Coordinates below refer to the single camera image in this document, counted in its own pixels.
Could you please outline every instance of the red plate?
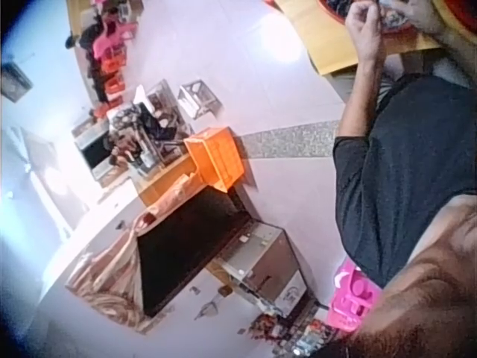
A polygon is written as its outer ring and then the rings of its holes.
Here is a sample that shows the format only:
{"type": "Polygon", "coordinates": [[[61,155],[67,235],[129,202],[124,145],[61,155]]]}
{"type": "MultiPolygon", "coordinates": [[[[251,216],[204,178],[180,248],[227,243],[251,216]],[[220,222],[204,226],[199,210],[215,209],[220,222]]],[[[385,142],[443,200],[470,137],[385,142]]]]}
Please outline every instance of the red plate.
{"type": "MultiPolygon", "coordinates": [[[[318,0],[318,4],[330,15],[333,19],[344,25],[344,19],[340,17],[327,3],[326,0],[318,0]]],[[[409,22],[406,22],[398,28],[389,28],[383,31],[383,34],[398,34],[414,29],[409,22]]]]}
{"type": "Polygon", "coordinates": [[[474,17],[474,14],[471,13],[471,1],[472,0],[446,0],[446,4],[462,25],[477,34],[477,17],[474,17]]]}

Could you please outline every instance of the skin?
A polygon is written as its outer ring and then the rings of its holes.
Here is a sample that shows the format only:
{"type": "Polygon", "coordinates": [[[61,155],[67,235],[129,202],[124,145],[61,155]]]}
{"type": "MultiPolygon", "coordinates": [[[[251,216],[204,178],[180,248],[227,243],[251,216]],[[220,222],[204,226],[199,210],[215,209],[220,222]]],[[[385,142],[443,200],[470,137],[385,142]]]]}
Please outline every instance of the skin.
{"type": "MultiPolygon", "coordinates": [[[[431,0],[394,1],[392,7],[441,42],[476,80],[476,47],[446,27],[431,0]]],[[[359,64],[339,136],[367,136],[373,126],[385,59],[378,13],[374,2],[359,1],[353,3],[346,21],[359,64]]],[[[461,337],[476,331],[476,272],[477,197],[459,195],[435,216],[408,265],[385,287],[352,338],[378,339],[380,333],[396,336],[419,327],[426,332],[426,357],[450,356],[461,337]]]]}

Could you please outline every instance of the pink object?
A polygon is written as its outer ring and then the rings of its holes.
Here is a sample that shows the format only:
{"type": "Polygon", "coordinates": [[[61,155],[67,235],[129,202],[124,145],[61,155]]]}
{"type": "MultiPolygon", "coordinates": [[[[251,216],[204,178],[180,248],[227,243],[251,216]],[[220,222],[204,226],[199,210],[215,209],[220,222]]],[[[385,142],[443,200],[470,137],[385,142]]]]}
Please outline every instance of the pink object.
{"type": "Polygon", "coordinates": [[[374,306],[381,289],[368,279],[350,258],[346,258],[336,272],[335,286],[327,323],[352,332],[359,327],[374,306]]]}
{"type": "Polygon", "coordinates": [[[113,34],[106,36],[107,33],[107,24],[104,24],[103,33],[95,40],[92,45],[92,50],[95,55],[95,59],[100,59],[104,53],[118,45],[123,45],[125,40],[130,40],[131,38],[125,38],[124,35],[128,32],[134,32],[137,29],[137,22],[130,22],[127,24],[121,24],[116,22],[116,31],[113,34]]]}

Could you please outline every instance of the wooden table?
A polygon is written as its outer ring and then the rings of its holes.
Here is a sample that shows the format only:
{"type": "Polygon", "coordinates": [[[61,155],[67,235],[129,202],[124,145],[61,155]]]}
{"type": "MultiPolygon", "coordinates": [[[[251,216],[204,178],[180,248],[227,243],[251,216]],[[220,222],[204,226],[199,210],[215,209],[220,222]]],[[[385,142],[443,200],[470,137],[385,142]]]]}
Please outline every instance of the wooden table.
{"type": "MultiPolygon", "coordinates": [[[[317,0],[275,0],[300,35],[320,75],[356,65],[358,58],[346,28],[333,19],[317,0]]],[[[434,0],[445,21],[477,44],[477,35],[469,32],[450,12],[444,0],[434,0]]],[[[437,48],[438,44],[419,33],[399,34],[385,39],[388,54],[437,48]]]]}

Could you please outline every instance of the man's hand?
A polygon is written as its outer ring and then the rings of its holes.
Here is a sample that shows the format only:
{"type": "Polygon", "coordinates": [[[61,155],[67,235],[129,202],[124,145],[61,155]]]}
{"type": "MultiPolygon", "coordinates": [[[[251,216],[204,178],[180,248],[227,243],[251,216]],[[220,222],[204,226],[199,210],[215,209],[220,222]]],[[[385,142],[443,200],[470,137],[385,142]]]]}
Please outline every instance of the man's hand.
{"type": "Polygon", "coordinates": [[[438,37],[446,32],[446,23],[432,0],[409,0],[407,4],[403,0],[392,0],[390,6],[407,17],[409,22],[424,34],[438,37]]]}
{"type": "Polygon", "coordinates": [[[379,6],[374,1],[353,2],[346,18],[346,27],[353,40],[358,61],[382,64],[386,50],[382,41],[379,6]]]}

